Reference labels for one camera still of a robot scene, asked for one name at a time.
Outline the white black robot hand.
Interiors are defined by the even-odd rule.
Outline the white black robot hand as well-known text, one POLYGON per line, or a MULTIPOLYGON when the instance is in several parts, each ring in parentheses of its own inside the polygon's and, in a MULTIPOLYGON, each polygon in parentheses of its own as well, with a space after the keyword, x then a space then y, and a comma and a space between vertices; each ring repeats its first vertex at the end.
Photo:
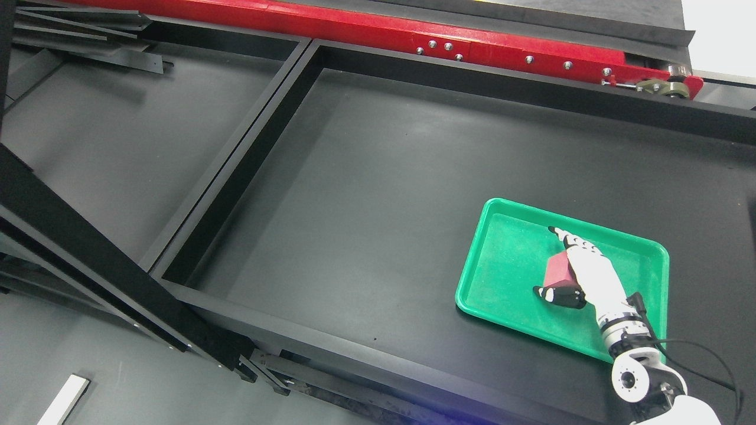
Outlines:
POLYGON ((548 230, 557 236, 569 256, 578 288, 534 286, 533 293, 542 301, 569 309, 591 305, 596 321, 602 326, 612 320, 635 315, 611 260, 601 250, 577 234, 554 226, 548 230))

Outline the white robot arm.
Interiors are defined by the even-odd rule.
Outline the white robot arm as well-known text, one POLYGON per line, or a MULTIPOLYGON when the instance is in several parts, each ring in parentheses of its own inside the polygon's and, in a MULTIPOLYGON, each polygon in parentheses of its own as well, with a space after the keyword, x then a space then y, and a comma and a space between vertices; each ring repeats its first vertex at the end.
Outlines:
POLYGON ((624 311, 603 315, 598 325, 612 358, 612 389, 629 405, 632 423, 720 424, 715 410, 689 395, 682 375, 664 362, 641 294, 621 306, 624 311))

